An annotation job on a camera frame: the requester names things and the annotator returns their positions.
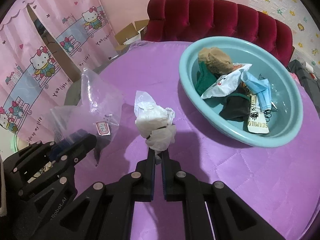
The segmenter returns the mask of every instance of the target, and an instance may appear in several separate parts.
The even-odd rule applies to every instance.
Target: red tufted sofa
[[[146,41],[197,41],[231,36],[250,41],[287,66],[292,55],[290,28],[245,5],[225,0],[150,0]]]

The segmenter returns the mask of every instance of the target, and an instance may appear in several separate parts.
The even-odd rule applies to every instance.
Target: red bordered label
[[[110,135],[110,128],[106,122],[96,122],[97,130],[100,135]]]

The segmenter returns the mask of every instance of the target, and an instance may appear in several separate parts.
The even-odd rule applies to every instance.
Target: round table
[[[118,181],[146,159],[147,146],[134,124],[137,90],[148,92],[163,108],[176,112],[176,142],[170,157],[199,180],[221,180],[287,240],[297,240],[319,210],[320,120],[299,86],[304,116],[297,137],[282,147],[256,148],[218,132],[197,111],[179,82],[179,59],[189,42],[141,42],[111,63],[100,77],[124,95],[119,130],[102,152],[99,165],[85,159],[76,165],[75,182],[82,193],[96,181]],[[156,166],[155,196],[136,203],[131,240],[184,240],[182,205],[166,202],[161,166]]]

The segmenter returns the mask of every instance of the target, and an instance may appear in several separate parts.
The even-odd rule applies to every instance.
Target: patterned wallpaper
[[[287,24],[300,58],[320,70],[320,31],[300,0],[249,0],[249,6]]]

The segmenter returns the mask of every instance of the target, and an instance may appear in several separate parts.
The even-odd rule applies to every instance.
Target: blue basin
[[[204,48],[218,47],[228,54],[232,62],[251,63],[249,70],[255,77],[261,74],[271,85],[272,101],[278,108],[272,112],[268,134],[252,134],[244,130],[244,122],[227,121],[219,116],[223,98],[202,100],[196,85],[199,72],[198,52]],[[295,84],[284,66],[270,53],[248,41],[232,37],[209,37],[191,44],[182,54],[179,75],[183,89],[195,107],[220,132],[251,146],[278,147],[290,142],[302,124],[302,100]]]

